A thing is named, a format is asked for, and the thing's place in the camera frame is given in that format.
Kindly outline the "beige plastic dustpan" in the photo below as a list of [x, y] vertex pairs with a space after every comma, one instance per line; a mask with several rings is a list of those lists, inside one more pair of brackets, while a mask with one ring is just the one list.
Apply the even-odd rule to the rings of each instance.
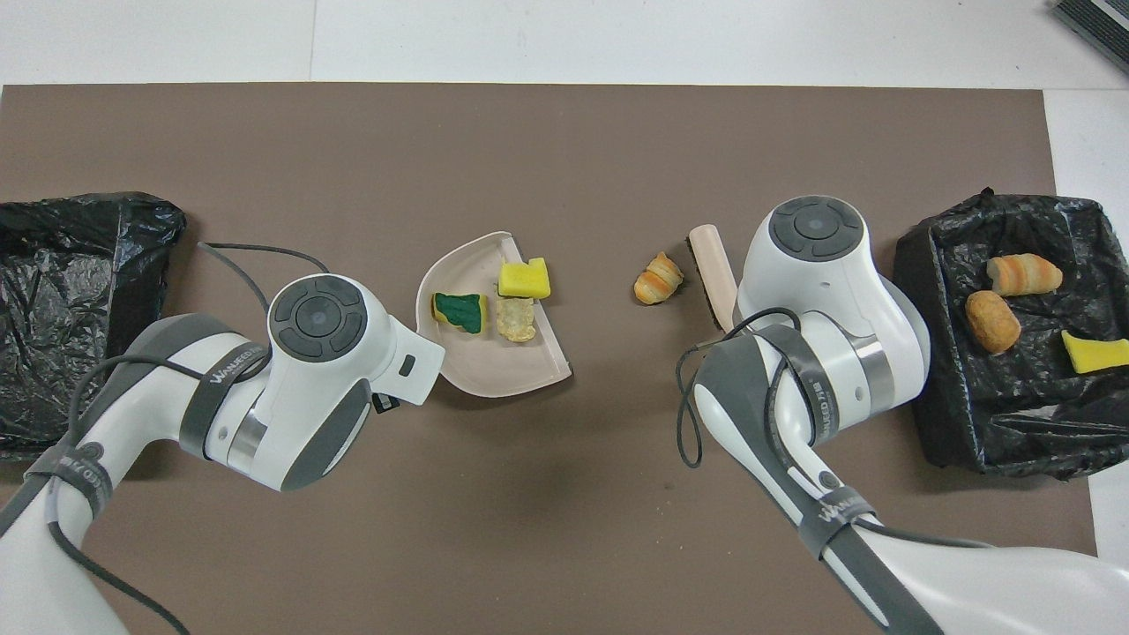
[[[441, 256], [425, 273], [415, 294], [415, 332], [446, 350], [441, 375], [455, 388], [485, 398], [532, 392], [572, 376], [540, 301], [532, 302], [534, 337], [516, 343], [497, 333], [497, 275], [505, 262], [520, 260], [509, 232], [492, 232]], [[489, 322], [480, 333], [441, 323], [430, 308], [432, 294], [479, 294], [487, 298]]]

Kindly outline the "yellow sponge with green pad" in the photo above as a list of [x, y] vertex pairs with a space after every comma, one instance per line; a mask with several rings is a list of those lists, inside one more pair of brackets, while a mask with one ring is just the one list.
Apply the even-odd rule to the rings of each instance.
[[483, 333], [489, 322], [487, 297], [480, 294], [449, 295], [436, 292], [430, 297], [432, 318], [469, 334]]

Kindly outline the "pale dumpling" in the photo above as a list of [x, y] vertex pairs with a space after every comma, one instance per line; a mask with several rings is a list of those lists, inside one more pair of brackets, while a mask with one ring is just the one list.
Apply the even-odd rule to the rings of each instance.
[[526, 297], [498, 297], [496, 302], [497, 333], [513, 343], [525, 343], [536, 337], [534, 301]]

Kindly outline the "notched yellow sponge piece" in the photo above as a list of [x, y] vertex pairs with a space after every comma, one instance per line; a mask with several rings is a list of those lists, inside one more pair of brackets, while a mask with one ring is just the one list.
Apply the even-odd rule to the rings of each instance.
[[551, 295], [544, 258], [531, 258], [528, 262], [504, 262], [497, 275], [497, 293], [504, 297], [544, 301]]

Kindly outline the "small striped croissant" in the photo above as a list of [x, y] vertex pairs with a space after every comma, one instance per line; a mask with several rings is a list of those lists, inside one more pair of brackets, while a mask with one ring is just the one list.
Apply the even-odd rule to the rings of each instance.
[[683, 280], [684, 276], [677, 262], [660, 250], [660, 253], [654, 256], [637, 277], [632, 289], [634, 297], [641, 304], [655, 305], [668, 301]]

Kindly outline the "beige brush with black bristles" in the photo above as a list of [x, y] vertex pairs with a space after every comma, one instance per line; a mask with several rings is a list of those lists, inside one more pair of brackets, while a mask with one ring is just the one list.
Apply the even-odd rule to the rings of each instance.
[[714, 321], [719, 329], [729, 332], [735, 327], [737, 284], [721, 234], [714, 224], [698, 225], [689, 232], [688, 243]]

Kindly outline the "brown potato shaped bread roll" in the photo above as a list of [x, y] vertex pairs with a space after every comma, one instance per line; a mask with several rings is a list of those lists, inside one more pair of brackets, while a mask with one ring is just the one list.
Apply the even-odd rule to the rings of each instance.
[[965, 315], [975, 341], [989, 355], [1001, 355], [1019, 342], [1019, 319], [1000, 294], [979, 290], [968, 295]]

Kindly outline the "orange striped croissant piece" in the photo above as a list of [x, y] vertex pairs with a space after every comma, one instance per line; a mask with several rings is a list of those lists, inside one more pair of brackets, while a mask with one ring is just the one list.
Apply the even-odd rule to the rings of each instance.
[[1004, 297], [1047, 294], [1062, 284], [1062, 271], [1034, 253], [991, 258], [984, 272], [991, 278], [991, 290]]

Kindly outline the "plain yellow sponge piece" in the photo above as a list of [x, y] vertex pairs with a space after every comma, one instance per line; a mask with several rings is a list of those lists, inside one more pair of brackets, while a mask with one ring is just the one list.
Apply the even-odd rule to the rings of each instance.
[[1089, 340], [1061, 331], [1070, 366], [1077, 374], [1129, 366], [1129, 340]]

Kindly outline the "bin lined with black bag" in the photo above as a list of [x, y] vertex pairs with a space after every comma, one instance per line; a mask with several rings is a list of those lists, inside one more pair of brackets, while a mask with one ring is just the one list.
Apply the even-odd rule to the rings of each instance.
[[79, 380], [161, 316], [186, 226], [142, 192], [0, 205], [0, 462], [53, 445]]
[[[1059, 288], [1009, 301], [1019, 341], [992, 355], [965, 302], [991, 288], [994, 256], [1047, 258]], [[1089, 198], [991, 190], [919, 221], [898, 241], [893, 281], [931, 336], [916, 429], [933, 466], [1067, 480], [1129, 459], [1129, 367], [1078, 374], [1062, 333], [1129, 340], [1129, 262]]]

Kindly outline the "brown table mat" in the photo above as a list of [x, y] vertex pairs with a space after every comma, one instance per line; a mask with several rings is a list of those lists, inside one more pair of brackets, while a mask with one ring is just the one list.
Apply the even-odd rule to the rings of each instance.
[[196, 241], [301, 250], [415, 325], [437, 258], [511, 232], [544, 256], [574, 373], [508, 400], [437, 383], [341, 466], [273, 493], [145, 451], [84, 551], [193, 635], [870, 635], [765, 493], [675, 447], [675, 362], [714, 333], [690, 278], [632, 284], [714, 221], [739, 270], [794, 195], [857, 206], [879, 268], [984, 188], [1051, 194], [1039, 90], [246, 84], [7, 86], [0, 202], [142, 191], [180, 206], [166, 311], [265, 340]]

